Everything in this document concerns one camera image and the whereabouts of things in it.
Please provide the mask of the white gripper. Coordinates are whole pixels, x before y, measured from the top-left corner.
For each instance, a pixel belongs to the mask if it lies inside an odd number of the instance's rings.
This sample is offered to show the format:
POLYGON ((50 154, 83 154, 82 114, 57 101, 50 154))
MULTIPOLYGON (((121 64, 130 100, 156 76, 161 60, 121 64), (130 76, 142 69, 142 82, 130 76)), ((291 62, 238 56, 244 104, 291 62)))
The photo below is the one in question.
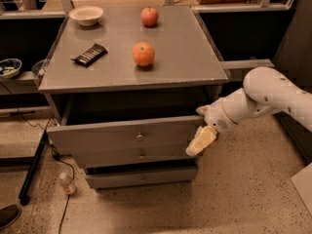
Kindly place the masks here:
POLYGON ((221 98, 210 105, 197 107, 196 112, 205 116, 205 122, 209 126, 198 128, 194 138, 186 148, 186 154, 189 156, 196 156, 207 148, 215 141, 217 133, 232 130, 236 126, 226 114, 221 98))

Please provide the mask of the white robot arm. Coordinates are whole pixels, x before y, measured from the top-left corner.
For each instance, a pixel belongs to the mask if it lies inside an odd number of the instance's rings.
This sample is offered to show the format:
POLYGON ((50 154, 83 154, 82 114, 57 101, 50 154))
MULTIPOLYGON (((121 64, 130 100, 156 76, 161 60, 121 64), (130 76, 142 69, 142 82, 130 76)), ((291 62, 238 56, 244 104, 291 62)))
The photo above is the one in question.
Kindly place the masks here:
POLYGON ((197 156, 216 140, 218 134, 233 129, 252 118, 287 113, 307 130, 312 131, 312 95, 301 90, 284 74, 271 67, 257 67, 247 73, 243 86, 196 112, 204 117, 186 148, 186 154, 197 156))

